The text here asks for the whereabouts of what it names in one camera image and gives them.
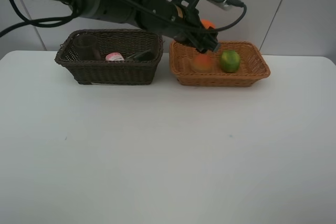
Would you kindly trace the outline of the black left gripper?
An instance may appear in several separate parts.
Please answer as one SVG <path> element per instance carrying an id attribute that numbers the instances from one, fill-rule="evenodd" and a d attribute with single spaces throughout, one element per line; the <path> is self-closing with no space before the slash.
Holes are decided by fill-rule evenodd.
<path id="1" fill-rule="evenodd" d="M 199 12 L 196 9 L 189 11 L 182 5 L 176 5 L 169 1 L 159 1 L 157 3 L 157 15 L 164 19 L 157 20 L 157 33 L 159 35 L 172 38 L 185 46 L 193 47 L 200 53 L 206 53 L 207 50 L 218 51 L 218 33 L 205 32 Z"/>

